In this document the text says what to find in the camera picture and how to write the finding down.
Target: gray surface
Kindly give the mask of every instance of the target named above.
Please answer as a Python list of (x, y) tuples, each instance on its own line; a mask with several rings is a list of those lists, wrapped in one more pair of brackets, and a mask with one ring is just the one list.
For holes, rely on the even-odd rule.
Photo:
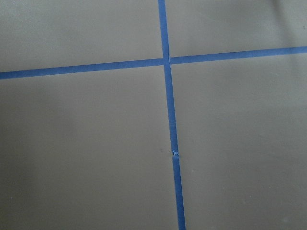
[(0, 72), (161, 58), (156, 0), (0, 0)]
[(188, 230), (305, 230), (307, 54), (172, 66)]
[(1, 80), (0, 98), (0, 229), (177, 229), (162, 67)]
[(305, 0), (166, 0), (173, 57), (306, 46)]

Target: blue tape line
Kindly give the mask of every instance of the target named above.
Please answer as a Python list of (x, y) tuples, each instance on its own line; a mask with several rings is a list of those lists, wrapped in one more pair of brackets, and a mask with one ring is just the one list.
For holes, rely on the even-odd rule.
[(127, 68), (148, 67), (148, 66), (161, 66), (163, 64), (164, 64), (163, 59), (157, 58), (157, 59), (147, 59), (147, 60), (81, 65), (81, 66), (66, 66), (66, 67), (56, 67), (56, 68), (47, 68), (47, 69), (30, 69), (30, 70), (21, 70), (21, 71), (12, 71), (12, 72), (0, 72), (0, 80), (10, 79), (10, 78), (25, 78), (25, 77), (35, 77), (35, 76), (45, 76), (45, 75), (65, 74), (65, 73), (80, 73), (80, 72), (90, 72), (90, 71), (100, 71), (100, 70), (110, 70), (110, 69), (127, 69)]
[(264, 56), (300, 54), (300, 53), (307, 53), (307, 46), (251, 50), (251, 51), (230, 52), (230, 53), (220, 53), (220, 54), (204, 54), (204, 55), (194, 55), (194, 56), (184, 56), (184, 57), (171, 57), (170, 63), (183, 64), (191, 62), (218, 61), (218, 60), (238, 59), (238, 58), (256, 58)]
[(174, 93), (173, 93), (173, 83), (172, 83), (172, 71), (171, 71), (170, 58), (169, 58), (165, 0), (158, 0), (158, 4), (159, 4), (159, 18), (160, 18), (162, 52), (163, 52), (163, 62), (164, 62), (169, 132), (171, 139), (171, 148), (173, 152), (173, 170), (174, 170), (174, 180), (175, 180), (178, 227), (179, 230), (185, 230), (186, 224), (184, 217), (183, 195), (182, 195), (182, 185), (181, 185), (181, 176), (180, 176), (180, 162), (178, 154), (178, 140), (177, 140)]

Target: gray square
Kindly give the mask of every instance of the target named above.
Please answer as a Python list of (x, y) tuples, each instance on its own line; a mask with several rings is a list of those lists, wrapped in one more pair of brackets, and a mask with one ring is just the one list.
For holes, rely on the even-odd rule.
[(0, 98), (0, 229), (177, 229), (162, 67), (2, 80)]
[(0, 0), (0, 6), (0, 72), (162, 57), (155, 0)]
[(306, 229), (306, 62), (172, 66), (187, 229)]
[(166, 0), (172, 57), (306, 46), (305, 0)]

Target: gray floor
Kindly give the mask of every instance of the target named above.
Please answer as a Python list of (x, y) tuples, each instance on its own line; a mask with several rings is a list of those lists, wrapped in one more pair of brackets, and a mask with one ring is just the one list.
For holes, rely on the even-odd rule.
[(1, 229), (177, 229), (162, 67), (0, 82)]
[[(307, 45), (303, 0), (165, 2), (171, 57)], [(0, 6), (0, 72), (162, 58), (157, 0)], [(307, 229), (306, 63), (172, 65), (187, 230)], [(0, 80), (0, 229), (178, 229), (164, 77)]]
[(306, 63), (173, 65), (187, 229), (307, 226)]

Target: blue painter's tape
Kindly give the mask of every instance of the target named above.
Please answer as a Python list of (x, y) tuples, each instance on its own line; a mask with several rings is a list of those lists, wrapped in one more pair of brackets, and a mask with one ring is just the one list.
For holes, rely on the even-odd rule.
[(220, 54), (204, 54), (184, 57), (171, 57), (171, 64), (182, 64), (192, 62), (203, 62), (203, 61), (218, 61), (227, 59), (238, 59), (238, 58), (256, 58), (264, 56), (276, 56), (276, 55), (287, 55), (287, 54), (300, 54), (307, 53), (307, 46), (301, 47), (289, 47), (279, 49), (263, 49), (263, 50), (251, 50), (231, 53), (220, 53)]
[(169, 132), (171, 138), (171, 148), (173, 152), (173, 170), (174, 170), (174, 180), (175, 180), (178, 227), (179, 230), (185, 230), (186, 224), (184, 217), (183, 195), (182, 195), (182, 185), (181, 185), (181, 175), (180, 175), (180, 162), (179, 162), (179, 153), (178, 153), (172, 71), (171, 71), (170, 58), (169, 58), (165, 0), (158, 0), (158, 4), (159, 4), (159, 18), (160, 18), (162, 52), (163, 52), (163, 62), (164, 62)]
[(178, 225), (179, 225), (179, 230), (185, 230), (186, 224), (185, 224), (184, 208), (183, 208), (180, 161), (178, 155), (173, 156), (173, 170), (174, 170), (175, 192), (176, 192), (176, 201), (177, 201)]
[(163, 59), (157, 58), (157, 59), (147, 59), (147, 60), (81, 65), (81, 66), (66, 66), (66, 67), (56, 67), (56, 68), (47, 68), (47, 69), (30, 69), (30, 70), (21, 70), (21, 71), (12, 71), (12, 72), (0, 72), (0, 80), (10, 79), (10, 78), (25, 78), (25, 77), (35, 77), (35, 76), (45, 76), (45, 75), (65, 74), (65, 73), (80, 73), (80, 72), (90, 72), (90, 71), (100, 71), (100, 70), (110, 70), (110, 69), (127, 69), (127, 68), (148, 67), (148, 66), (161, 66), (163, 64), (164, 64)]

